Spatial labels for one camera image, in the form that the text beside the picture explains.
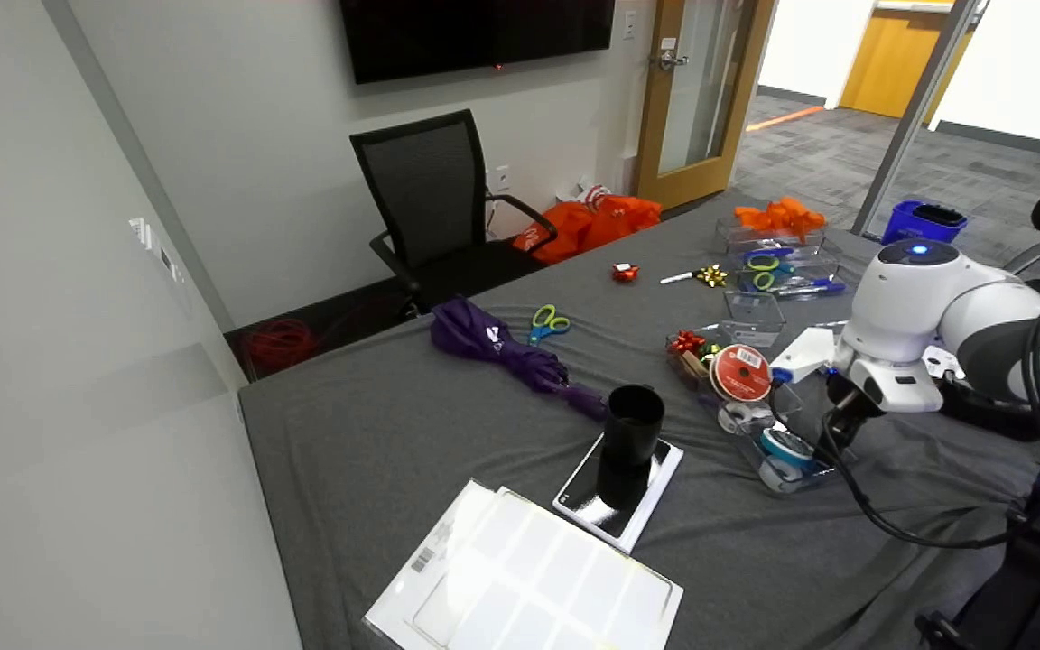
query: wooden door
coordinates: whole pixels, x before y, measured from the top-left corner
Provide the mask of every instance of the wooden door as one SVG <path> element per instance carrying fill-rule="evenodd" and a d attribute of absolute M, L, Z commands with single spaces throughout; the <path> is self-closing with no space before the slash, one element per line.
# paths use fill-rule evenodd
<path fill-rule="evenodd" d="M 944 24 L 945 13 L 932 12 L 874 12 L 855 51 L 841 103 L 892 117 L 908 114 Z"/>
<path fill-rule="evenodd" d="M 683 205 L 730 182 L 776 0 L 661 0 L 635 196 Z"/>

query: door frame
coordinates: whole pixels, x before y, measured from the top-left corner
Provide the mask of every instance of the door frame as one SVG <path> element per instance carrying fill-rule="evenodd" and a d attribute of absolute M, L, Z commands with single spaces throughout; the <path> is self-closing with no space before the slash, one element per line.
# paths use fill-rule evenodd
<path fill-rule="evenodd" d="M 661 201 L 666 210 L 720 196 L 720 192 L 728 192 L 728 182 L 735 178 L 748 99 L 752 99 L 759 73 L 762 73 L 762 52 L 767 52 L 772 12 L 776 12 L 776 0 L 746 0 L 746 4 L 756 4 L 756 13 L 752 13 L 748 36 L 746 36 L 748 43 L 746 43 L 746 58 L 740 58 L 738 84 L 735 84 L 723 151 L 714 158 L 700 158 L 700 162 L 683 164 L 677 174 L 657 174 L 661 170 L 661 145 L 666 145 L 666 131 L 669 131 L 669 96 L 671 96 L 671 73 L 666 73 L 657 66 L 657 43 L 666 36 L 679 36 L 679 20 L 687 12 L 687 0 L 657 0 L 657 28 L 655 28 L 655 46 L 652 46 L 655 60 L 652 60 L 642 122 L 639 122 L 639 158 L 635 158 L 631 188 L 635 188 L 635 196 L 647 196 L 647 197 Z"/>

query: chair backrest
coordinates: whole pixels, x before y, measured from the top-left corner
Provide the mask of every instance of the chair backrest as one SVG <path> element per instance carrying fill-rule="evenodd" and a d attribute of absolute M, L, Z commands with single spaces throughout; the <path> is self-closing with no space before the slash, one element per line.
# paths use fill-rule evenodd
<path fill-rule="evenodd" d="M 410 268 L 483 241 L 483 151 L 475 110 L 350 137 L 391 241 Z"/>

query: cable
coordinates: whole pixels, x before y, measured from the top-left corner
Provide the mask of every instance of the cable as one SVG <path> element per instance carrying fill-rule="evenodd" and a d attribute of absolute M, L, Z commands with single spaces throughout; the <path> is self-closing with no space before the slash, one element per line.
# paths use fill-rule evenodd
<path fill-rule="evenodd" d="M 913 535 L 908 526 L 901 526 L 897 519 L 890 519 L 874 497 L 855 482 L 852 470 L 849 470 L 849 459 L 841 456 L 836 434 L 827 426 L 815 426 L 815 439 L 808 439 L 801 430 L 795 430 L 781 406 L 776 406 L 776 398 L 770 392 L 770 410 L 776 422 L 785 422 L 785 430 L 790 436 L 797 436 L 801 442 L 808 442 L 812 450 L 821 450 L 847 479 L 852 501 L 861 505 L 861 512 L 880 526 L 890 538 L 901 538 L 901 540 L 912 540 L 912 546 L 929 546 L 929 550 L 990 550 L 990 546 L 1006 546 L 1010 538 L 1010 529 L 1000 529 L 1000 535 L 990 535 L 990 538 L 924 538 L 924 535 Z"/>
<path fill-rule="evenodd" d="M 1035 406 L 1036 436 L 1040 436 L 1040 314 L 1025 332 L 1025 351 L 1022 351 L 1022 388 Z"/>

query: white wall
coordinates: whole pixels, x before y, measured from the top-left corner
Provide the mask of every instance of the white wall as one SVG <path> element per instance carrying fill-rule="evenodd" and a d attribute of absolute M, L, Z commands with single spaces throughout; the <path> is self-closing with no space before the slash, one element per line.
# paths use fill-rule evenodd
<path fill-rule="evenodd" d="M 847 92 L 871 12 L 874 0 L 781 0 L 762 60 L 762 85 L 812 92 L 836 107 Z"/>
<path fill-rule="evenodd" d="M 227 351 L 150 210 L 39 0 L 0 0 L 0 650 L 299 645 Z"/>
<path fill-rule="evenodd" d="M 655 0 L 607 52 L 353 85 L 338 0 L 74 0 L 232 326 L 386 276 L 346 134 L 470 103 L 488 164 L 534 205 L 620 182 Z"/>
<path fill-rule="evenodd" d="M 1040 142 L 1040 0 L 995 0 L 936 117 Z"/>

